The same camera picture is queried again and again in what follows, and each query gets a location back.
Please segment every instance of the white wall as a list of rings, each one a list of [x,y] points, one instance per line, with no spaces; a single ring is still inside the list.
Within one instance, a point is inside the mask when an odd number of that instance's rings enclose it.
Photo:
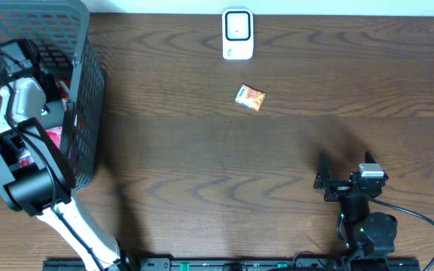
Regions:
[[[82,0],[91,12],[221,14],[246,7],[254,14],[434,16],[434,0]]]

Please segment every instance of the green led light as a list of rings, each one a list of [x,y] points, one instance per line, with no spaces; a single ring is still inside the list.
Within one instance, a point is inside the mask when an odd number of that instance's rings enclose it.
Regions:
[[[190,271],[190,264],[189,263],[181,263],[180,264],[180,271]]]

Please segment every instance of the red item in basket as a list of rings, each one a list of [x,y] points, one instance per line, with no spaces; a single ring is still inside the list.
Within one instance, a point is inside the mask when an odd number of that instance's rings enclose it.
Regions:
[[[46,130],[46,133],[50,136],[51,141],[56,145],[58,149],[60,149],[61,145],[61,132],[63,131],[63,128],[60,127],[54,127]],[[28,166],[29,164],[35,162],[30,154],[27,156],[20,158],[20,165],[21,167]]]

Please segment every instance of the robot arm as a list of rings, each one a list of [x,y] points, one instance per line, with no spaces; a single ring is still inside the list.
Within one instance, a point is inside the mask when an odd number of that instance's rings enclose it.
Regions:
[[[0,194],[14,211],[54,228],[78,253],[86,270],[131,269],[121,262],[118,243],[102,230],[78,198],[68,160],[40,124],[46,115],[63,114],[52,76],[39,69],[38,54],[27,40],[2,44],[8,65],[7,83],[0,89]],[[34,163],[19,160],[30,154]]]
[[[37,218],[52,226],[78,253],[89,271],[104,270],[120,262],[117,240],[91,217],[75,191],[69,203],[46,208]]]

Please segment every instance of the white plug-in device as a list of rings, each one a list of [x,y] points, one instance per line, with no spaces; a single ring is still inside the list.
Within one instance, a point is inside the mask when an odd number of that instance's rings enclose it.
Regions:
[[[16,123],[29,118],[36,117],[41,122],[41,109],[46,102],[46,94],[34,78],[20,78],[11,82],[10,87],[15,91],[11,115],[9,116]],[[10,126],[6,122],[5,115],[10,102],[10,90],[3,86],[0,89],[2,98],[0,110],[0,133],[8,131]]]
[[[254,20],[247,9],[222,14],[222,55],[225,59],[249,59],[254,52]]]

